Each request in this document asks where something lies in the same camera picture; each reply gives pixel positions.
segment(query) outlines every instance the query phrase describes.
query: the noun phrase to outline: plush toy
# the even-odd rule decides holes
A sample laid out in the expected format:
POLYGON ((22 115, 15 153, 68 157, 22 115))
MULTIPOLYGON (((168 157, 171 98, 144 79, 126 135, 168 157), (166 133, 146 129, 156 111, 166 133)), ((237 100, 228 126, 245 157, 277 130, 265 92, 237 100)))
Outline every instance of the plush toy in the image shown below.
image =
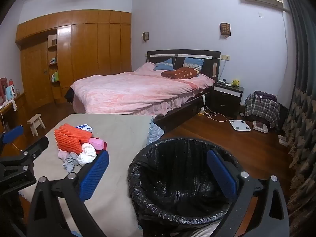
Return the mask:
POLYGON ((238 79, 233 79, 232 86, 239 87, 240 81, 238 79))

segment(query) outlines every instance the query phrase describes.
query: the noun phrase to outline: gray cloth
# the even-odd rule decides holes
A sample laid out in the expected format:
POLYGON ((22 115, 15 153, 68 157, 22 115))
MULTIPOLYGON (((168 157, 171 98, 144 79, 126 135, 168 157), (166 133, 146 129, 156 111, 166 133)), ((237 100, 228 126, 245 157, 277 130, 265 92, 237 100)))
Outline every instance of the gray cloth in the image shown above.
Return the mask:
POLYGON ((66 169, 68 173, 71 173, 74 170, 74 167, 79 165, 77 159, 78 159, 78 155, 74 152, 70 152, 67 155, 63 166, 64 166, 64 169, 66 169))

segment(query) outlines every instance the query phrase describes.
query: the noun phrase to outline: blue kettle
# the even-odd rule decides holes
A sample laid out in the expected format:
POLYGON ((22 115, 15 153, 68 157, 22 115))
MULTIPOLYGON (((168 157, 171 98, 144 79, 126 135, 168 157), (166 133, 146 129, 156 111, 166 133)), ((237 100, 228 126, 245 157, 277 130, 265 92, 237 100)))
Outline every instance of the blue kettle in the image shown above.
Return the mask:
POLYGON ((6 88, 6 98, 7 101, 12 100, 14 97, 15 89, 13 85, 10 85, 6 88))

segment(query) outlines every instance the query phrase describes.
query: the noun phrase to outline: wall socket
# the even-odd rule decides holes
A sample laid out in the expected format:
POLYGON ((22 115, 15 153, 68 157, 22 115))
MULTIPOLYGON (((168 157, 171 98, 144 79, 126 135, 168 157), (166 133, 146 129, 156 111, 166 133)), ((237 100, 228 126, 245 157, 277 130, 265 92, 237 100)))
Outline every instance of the wall socket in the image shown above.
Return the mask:
POLYGON ((230 56, 229 55, 221 55, 221 60, 230 61, 230 56))

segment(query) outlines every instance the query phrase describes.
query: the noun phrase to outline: wall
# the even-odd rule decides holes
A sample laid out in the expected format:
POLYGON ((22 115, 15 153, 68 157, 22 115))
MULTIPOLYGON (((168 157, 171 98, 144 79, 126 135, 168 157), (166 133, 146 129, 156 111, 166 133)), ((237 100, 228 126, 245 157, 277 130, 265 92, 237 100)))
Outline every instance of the wall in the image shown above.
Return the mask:
POLYGON ((244 0, 133 0, 132 69, 145 62, 148 50, 160 49, 230 55, 221 78, 241 81, 242 103, 255 90, 277 95, 287 63, 282 11, 244 0), (227 39, 220 37, 221 22, 231 24, 227 39), (142 33, 147 31, 149 41, 144 43, 142 33))
POLYGON ((15 88, 23 92, 20 50, 15 43, 16 27, 22 10, 23 0, 16 0, 0 25, 0 77, 12 79, 15 88))
POLYGON ((43 15, 72 10, 132 11, 132 0, 28 0, 23 4, 19 24, 43 15))

